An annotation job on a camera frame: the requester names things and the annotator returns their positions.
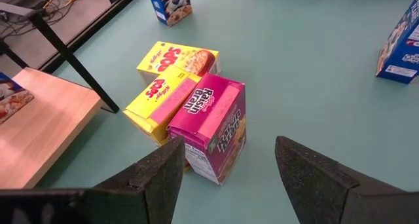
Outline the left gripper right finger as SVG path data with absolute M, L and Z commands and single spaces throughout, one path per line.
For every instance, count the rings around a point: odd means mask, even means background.
M 339 163 L 285 136 L 275 157 L 280 177 L 300 223 L 340 223 L 348 191 L 359 185 Z

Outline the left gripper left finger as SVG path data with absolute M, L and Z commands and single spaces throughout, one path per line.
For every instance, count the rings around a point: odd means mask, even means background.
M 184 166 L 178 136 L 87 192 L 86 222 L 171 223 Z

